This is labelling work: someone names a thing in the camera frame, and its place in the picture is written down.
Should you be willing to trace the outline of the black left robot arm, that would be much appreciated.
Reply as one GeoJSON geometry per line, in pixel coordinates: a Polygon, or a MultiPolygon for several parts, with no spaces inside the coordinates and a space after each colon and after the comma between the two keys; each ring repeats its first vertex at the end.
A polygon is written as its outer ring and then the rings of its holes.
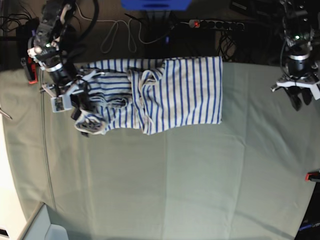
{"type": "Polygon", "coordinates": [[[320,31],[311,24],[306,0],[280,0],[283,43],[279,54],[282,76],[271,87],[283,89],[291,106],[299,111],[302,104],[320,99],[320,61],[312,54],[320,44],[320,31]]]}

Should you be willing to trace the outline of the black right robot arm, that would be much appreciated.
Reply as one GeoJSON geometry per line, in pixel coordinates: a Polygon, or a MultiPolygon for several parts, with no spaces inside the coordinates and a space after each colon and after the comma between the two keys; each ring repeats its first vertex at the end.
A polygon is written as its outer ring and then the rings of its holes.
{"type": "Polygon", "coordinates": [[[75,11],[74,0],[48,0],[35,34],[29,39],[27,53],[51,78],[51,83],[41,84],[40,92],[50,96],[52,112],[72,110],[71,117],[76,121],[82,111],[92,110],[89,80],[103,72],[74,65],[74,59],[86,50],[83,40],[97,23],[99,3],[93,1],[93,18],[80,36],[70,26],[75,11]]]}

